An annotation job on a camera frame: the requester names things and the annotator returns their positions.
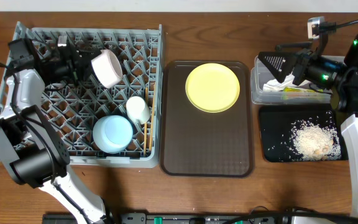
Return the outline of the pink plastic bowl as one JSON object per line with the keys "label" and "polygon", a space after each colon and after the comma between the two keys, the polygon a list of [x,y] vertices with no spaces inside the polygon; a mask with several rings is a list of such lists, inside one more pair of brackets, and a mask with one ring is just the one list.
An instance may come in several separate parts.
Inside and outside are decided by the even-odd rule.
{"label": "pink plastic bowl", "polygon": [[91,65],[96,78],[105,88],[111,88],[122,80],[121,64],[111,50],[101,50],[101,53],[91,60]]}

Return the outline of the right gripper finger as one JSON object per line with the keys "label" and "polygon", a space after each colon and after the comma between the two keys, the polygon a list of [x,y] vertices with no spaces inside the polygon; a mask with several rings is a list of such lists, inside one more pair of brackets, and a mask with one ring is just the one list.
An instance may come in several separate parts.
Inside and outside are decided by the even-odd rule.
{"label": "right gripper finger", "polygon": [[266,66],[279,83],[283,83],[286,77],[293,71],[296,63],[296,53],[260,52],[258,59]]}
{"label": "right gripper finger", "polygon": [[313,45],[312,42],[295,42],[289,44],[278,44],[275,46],[275,51],[279,52],[282,51],[283,49],[293,49],[293,48],[310,49],[312,45]]}

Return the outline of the cream plastic cup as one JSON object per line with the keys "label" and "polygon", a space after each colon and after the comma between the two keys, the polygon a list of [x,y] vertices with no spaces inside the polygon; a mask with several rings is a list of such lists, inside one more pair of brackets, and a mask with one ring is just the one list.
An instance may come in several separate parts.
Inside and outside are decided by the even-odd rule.
{"label": "cream plastic cup", "polygon": [[150,118],[150,109],[142,97],[130,97],[126,102],[126,110],[133,123],[145,124]]}

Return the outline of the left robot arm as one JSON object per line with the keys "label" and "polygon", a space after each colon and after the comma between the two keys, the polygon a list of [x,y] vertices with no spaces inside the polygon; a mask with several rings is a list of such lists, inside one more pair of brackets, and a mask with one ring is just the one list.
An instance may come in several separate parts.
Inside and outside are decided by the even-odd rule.
{"label": "left robot arm", "polygon": [[104,200],[90,191],[70,166],[67,146],[41,110],[49,84],[77,85],[91,73],[98,49],[80,49],[65,35],[43,56],[27,37],[11,41],[11,61],[0,62],[8,85],[0,114],[0,161],[11,179],[57,199],[77,223],[112,223]]}

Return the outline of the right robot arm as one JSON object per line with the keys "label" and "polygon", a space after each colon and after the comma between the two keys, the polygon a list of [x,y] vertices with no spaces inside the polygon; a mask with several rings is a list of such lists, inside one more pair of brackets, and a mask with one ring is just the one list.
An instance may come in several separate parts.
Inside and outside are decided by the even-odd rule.
{"label": "right robot arm", "polygon": [[321,51],[325,45],[326,41],[321,40],[315,51],[260,52],[258,59],[280,83],[284,82],[286,76],[293,75],[294,85],[308,80],[318,87],[331,90],[330,104],[333,110],[348,115],[341,124],[341,135],[351,172],[351,216],[358,218],[358,34],[343,62],[323,57]]}

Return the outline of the yellow plastic plate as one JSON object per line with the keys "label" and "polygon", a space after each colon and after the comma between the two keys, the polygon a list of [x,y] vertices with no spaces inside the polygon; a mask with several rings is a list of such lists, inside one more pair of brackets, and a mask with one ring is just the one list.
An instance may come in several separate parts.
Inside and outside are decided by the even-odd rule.
{"label": "yellow plastic plate", "polygon": [[190,103],[201,111],[220,113],[233,106],[240,95],[236,74],[219,63],[205,63],[194,68],[185,82]]}

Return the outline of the green orange snack wrapper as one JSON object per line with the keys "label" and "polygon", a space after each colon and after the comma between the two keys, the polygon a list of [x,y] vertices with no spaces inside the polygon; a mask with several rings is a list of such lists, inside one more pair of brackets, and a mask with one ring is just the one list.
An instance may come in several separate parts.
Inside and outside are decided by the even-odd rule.
{"label": "green orange snack wrapper", "polygon": [[296,92],[296,93],[322,93],[331,95],[331,92],[324,92],[319,90],[311,90],[311,89],[304,89],[304,88],[296,88],[296,87],[285,87],[283,89],[284,92]]}

